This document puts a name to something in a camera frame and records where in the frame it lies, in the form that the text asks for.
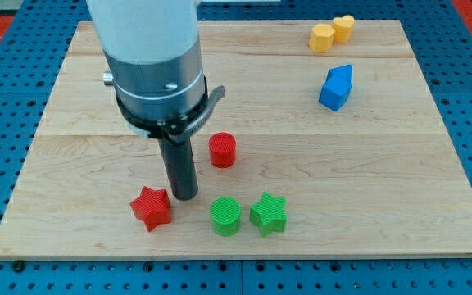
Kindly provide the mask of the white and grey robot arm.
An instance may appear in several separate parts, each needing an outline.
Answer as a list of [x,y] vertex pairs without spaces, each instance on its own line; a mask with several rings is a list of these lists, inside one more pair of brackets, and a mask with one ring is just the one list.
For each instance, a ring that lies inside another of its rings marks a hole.
[[206,98],[194,0],[88,0],[125,120],[150,138],[184,129]]

